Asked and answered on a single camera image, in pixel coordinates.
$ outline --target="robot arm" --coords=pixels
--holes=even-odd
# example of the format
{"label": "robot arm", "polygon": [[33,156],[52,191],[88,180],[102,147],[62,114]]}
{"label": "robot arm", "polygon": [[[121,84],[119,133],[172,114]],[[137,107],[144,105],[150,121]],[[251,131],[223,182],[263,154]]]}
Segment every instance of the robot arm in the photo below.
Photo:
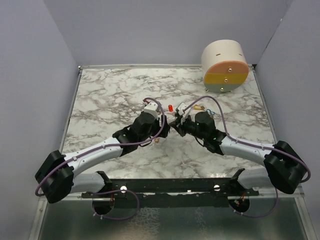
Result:
{"label": "robot arm", "polygon": [[112,137],[86,149],[62,155],[58,150],[53,151],[46,158],[35,174],[43,194],[49,203],[56,203],[69,193],[97,192],[108,183],[103,172],[81,174],[85,170],[104,161],[121,157],[136,150],[140,142],[155,136],[162,128],[158,137],[166,138],[170,126],[167,117],[162,116],[161,127],[158,117],[159,107],[156,103],[149,103],[140,116]]}
{"label": "robot arm", "polygon": [[[190,134],[203,140],[203,146],[212,153],[240,157],[265,167],[241,173],[238,182],[244,188],[274,186],[286,194],[294,193],[307,170],[288,143],[261,144],[232,137],[216,129],[215,121],[206,111],[198,112],[192,121],[187,107],[181,103],[175,121],[169,124],[182,137]],[[296,157],[300,163],[289,156]]]}

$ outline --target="yellow stripe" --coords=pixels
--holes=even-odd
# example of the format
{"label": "yellow stripe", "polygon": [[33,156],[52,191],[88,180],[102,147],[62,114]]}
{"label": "yellow stripe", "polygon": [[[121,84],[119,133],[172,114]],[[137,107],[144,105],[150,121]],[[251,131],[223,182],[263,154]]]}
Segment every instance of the yellow stripe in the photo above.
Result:
{"label": "yellow stripe", "polygon": [[243,84],[248,73],[209,73],[204,76],[206,84]]}

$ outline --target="robotic arm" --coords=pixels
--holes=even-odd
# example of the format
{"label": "robotic arm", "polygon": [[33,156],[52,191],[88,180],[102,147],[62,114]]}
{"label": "robotic arm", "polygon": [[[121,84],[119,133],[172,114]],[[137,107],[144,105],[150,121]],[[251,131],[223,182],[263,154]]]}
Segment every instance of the robotic arm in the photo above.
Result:
{"label": "robotic arm", "polygon": [[238,139],[216,129],[215,121],[206,111],[198,112],[192,121],[187,108],[181,103],[176,109],[177,118],[170,123],[180,136],[190,134],[203,140],[203,146],[211,153],[240,157],[265,167],[241,173],[238,181],[245,189],[274,186],[283,193],[294,193],[307,169],[288,143],[262,144]]}
{"label": "robotic arm", "polygon": [[[213,202],[215,202],[213,205],[216,204],[218,207],[227,207],[228,202],[219,199],[241,196],[244,193],[247,196],[257,196],[259,193],[252,187],[274,186],[286,194],[292,194],[298,184],[303,182],[302,178],[308,168],[286,142],[279,141],[272,145],[237,139],[230,136],[226,128],[225,132],[218,130],[215,121],[207,112],[197,113],[193,121],[190,116],[190,106],[194,103],[189,106],[181,103],[176,109],[175,120],[168,124],[160,103],[155,102],[156,104],[148,103],[132,125],[115,132],[112,137],[101,143],[66,155],[62,155],[58,150],[50,153],[35,175],[39,183],[36,195],[45,196],[49,203],[56,203],[69,193],[89,192],[89,195],[83,193],[82,196],[94,198],[98,195],[100,197],[105,191],[122,190],[120,186],[123,186],[137,193],[156,193],[156,196],[140,196],[140,201],[145,201],[148,207],[165,204],[171,204],[170,206],[174,207],[177,203],[179,206],[185,203],[188,206],[190,204],[211,206]],[[161,124],[159,110],[162,113]],[[103,171],[93,174],[82,173],[99,163],[131,153],[138,146],[145,147],[155,137],[166,138],[170,128],[174,128],[182,137],[189,134],[203,140],[203,146],[211,153],[237,156],[265,168],[256,170],[242,168],[231,178],[200,178],[198,181],[193,179],[109,179]],[[40,188],[43,191],[42,194],[38,193]],[[170,193],[190,192],[202,194],[197,196],[189,194],[181,201],[178,200],[181,196],[175,196],[171,201]],[[119,204],[121,201],[123,203],[122,207],[132,207],[132,204],[123,202],[124,196],[121,195],[119,198]]]}
{"label": "robotic arm", "polygon": [[103,172],[81,173],[104,161],[129,154],[138,146],[146,146],[139,143],[148,142],[148,138],[166,138],[170,126],[163,114],[160,127],[159,108],[156,103],[149,103],[132,125],[115,132],[112,137],[94,146],[65,155],[58,150],[51,152],[35,174],[43,194],[38,193],[39,187],[35,194],[46,196],[49,203],[56,203],[69,193],[101,190],[106,184],[106,175]]}

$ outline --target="metal frame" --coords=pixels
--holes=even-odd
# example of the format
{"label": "metal frame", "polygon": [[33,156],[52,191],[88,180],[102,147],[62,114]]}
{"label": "metal frame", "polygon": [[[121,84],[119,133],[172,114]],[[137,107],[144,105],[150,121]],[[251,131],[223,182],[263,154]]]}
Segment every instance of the metal frame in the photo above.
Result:
{"label": "metal frame", "polygon": [[[83,69],[113,69],[113,68],[118,68],[118,69],[125,69],[125,68],[190,68],[190,69],[195,69],[195,68],[200,68],[200,67],[201,67],[201,65],[197,65],[197,64],[114,64],[114,65],[79,66],[78,67],[79,74],[78,74],[78,78],[77,78],[77,82],[76,82],[76,88],[73,93],[72,102],[71,102],[71,106],[70,106],[70,109],[68,112],[67,121],[66,121],[66,124],[64,127],[63,136],[62,136],[62,140],[60,142],[59,150],[62,152],[63,147],[64,147],[66,134],[67,134],[68,127],[69,127],[70,117],[71,117],[72,110],[73,110],[73,107],[75,104],[75,100],[76,100],[76,96],[77,96],[77,92],[78,92]],[[260,96],[262,99],[262,103],[263,103],[263,106],[266,111],[266,115],[267,115],[267,118],[268,118],[268,121],[270,124],[273,138],[275,141],[277,141],[277,137],[276,137],[275,129],[274,129],[274,124],[273,124],[274,121],[273,121],[272,115],[269,111],[269,108],[266,104],[266,100],[263,95],[263,92],[260,88],[255,69],[254,69],[254,67],[252,67],[252,65],[249,65],[249,67],[252,69],[252,72],[253,72],[253,75],[254,75],[254,78],[255,78],[255,81],[256,81],[256,84],[257,84],[257,87],[258,87],[258,90],[259,90],[259,93],[260,93]],[[260,192],[259,196],[251,196],[250,198],[271,198],[271,197],[275,196],[275,191],[273,188],[260,188],[259,192]],[[228,198],[233,199],[236,197],[238,197],[238,196],[229,196]],[[316,232],[314,230],[314,226],[311,222],[311,218],[309,216],[307,206],[306,206],[305,200],[303,198],[304,192],[303,192],[301,185],[298,186],[298,188],[296,189],[294,194],[287,195],[282,192],[279,192],[279,197],[280,198],[295,198],[297,209],[299,211],[306,236],[309,240],[316,240],[317,239]],[[73,194],[69,194],[67,197],[65,197],[64,200],[65,201],[72,201],[72,200],[73,201],[92,201],[93,198],[82,198],[81,193],[73,193]],[[106,201],[108,199],[107,198],[94,198],[94,200],[95,201]],[[39,198],[35,218],[34,218],[32,229],[31,229],[31,232],[29,235],[29,240],[37,240],[39,238],[41,226],[42,226],[42,221],[44,219],[44,215],[45,215],[45,211],[46,211],[46,207],[47,207],[47,200],[44,196],[42,196]]]}
{"label": "metal frame", "polygon": [[78,92],[78,88],[79,88],[79,84],[80,84],[80,79],[81,79],[81,76],[82,76],[82,69],[81,69],[80,66],[78,68],[79,68],[79,73],[78,73],[78,77],[77,77],[76,84],[75,84],[75,89],[74,89],[72,100],[71,100],[71,106],[69,108],[69,112],[68,112],[68,115],[67,115],[67,118],[66,118],[64,129],[63,129],[62,139],[61,139],[60,146],[59,146],[59,151],[61,153],[62,153],[62,150],[63,150],[64,145],[65,145],[66,135],[67,135],[68,127],[69,127],[69,123],[70,123],[70,117],[71,117],[71,114],[72,114],[72,110],[74,109],[74,105],[75,105],[75,102],[76,102],[76,96],[77,96],[77,92]]}

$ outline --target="cylindrical object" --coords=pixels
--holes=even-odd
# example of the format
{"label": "cylindrical object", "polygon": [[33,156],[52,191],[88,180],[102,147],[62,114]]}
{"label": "cylindrical object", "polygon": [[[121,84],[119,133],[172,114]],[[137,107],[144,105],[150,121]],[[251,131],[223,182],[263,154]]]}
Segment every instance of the cylindrical object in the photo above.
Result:
{"label": "cylindrical object", "polygon": [[172,105],[168,106],[169,112],[173,112],[174,111],[174,107]]}
{"label": "cylindrical object", "polygon": [[249,67],[240,44],[234,40],[210,43],[201,57],[204,86],[215,93],[229,92],[248,77]]}

